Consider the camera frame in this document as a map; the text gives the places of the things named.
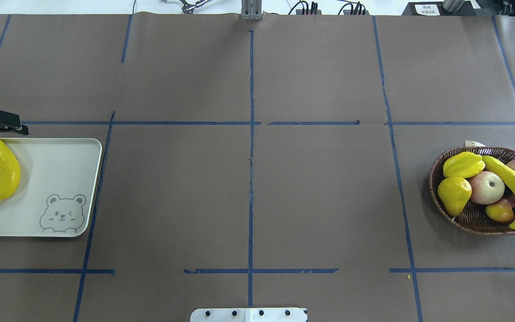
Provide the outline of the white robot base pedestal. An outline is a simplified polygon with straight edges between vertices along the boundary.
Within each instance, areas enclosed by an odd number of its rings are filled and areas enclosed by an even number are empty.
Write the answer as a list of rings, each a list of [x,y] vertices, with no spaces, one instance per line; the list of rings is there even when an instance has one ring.
[[[200,308],[190,316],[191,322],[308,322],[304,308]]]

